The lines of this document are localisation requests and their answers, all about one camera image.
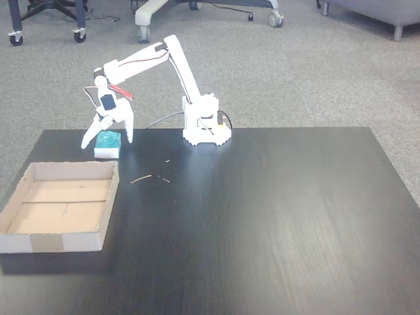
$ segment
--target white robotic arm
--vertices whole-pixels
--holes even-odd
[[[185,96],[182,98],[185,128],[184,138],[192,145],[201,142],[221,145],[231,136],[231,130],[218,119],[219,100],[213,94],[201,95],[190,66],[175,35],[166,37],[164,43],[153,44],[130,57],[113,60],[104,65],[103,69],[95,70],[95,86],[98,88],[100,106],[96,107],[93,124],[83,137],[82,149],[101,130],[106,130],[114,122],[124,121],[128,141],[133,140],[133,111],[126,99],[132,96],[120,89],[117,84],[139,74],[166,60],[171,61],[179,76]],[[116,98],[115,92],[126,98]]]

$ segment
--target cardboard tray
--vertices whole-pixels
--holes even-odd
[[[100,251],[118,164],[32,163],[0,213],[0,253]]]

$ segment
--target debris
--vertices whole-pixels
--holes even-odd
[[[136,180],[134,180],[134,181],[132,181],[132,182],[130,182],[130,183],[131,183],[131,184],[134,184],[136,181],[138,181],[138,180],[142,180],[142,179],[147,179],[148,177],[152,177],[152,175],[146,175],[146,176],[140,177],[140,178],[138,178],[138,179],[136,179]]]

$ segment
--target green sponge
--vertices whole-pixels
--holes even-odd
[[[97,159],[117,159],[121,148],[121,135],[112,131],[101,131],[96,138],[94,156]]]

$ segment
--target chair caster wheel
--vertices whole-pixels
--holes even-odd
[[[83,37],[80,33],[74,33],[74,40],[78,43],[84,42],[86,40],[86,33],[83,35]]]
[[[24,43],[24,38],[23,36],[20,36],[20,39],[17,41],[16,36],[12,35],[9,36],[9,41],[13,46],[22,46],[22,44]]]
[[[191,10],[200,10],[203,6],[203,3],[195,1],[190,1],[188,4]]]
[[[284,25],[284,16],[282,16],[279,12],[274,11],[268,17],[268,23],[272,28],[280,28]]]
[[[140,44],[150,43],[150,27],[139,26],[137,30],[137,41]]]

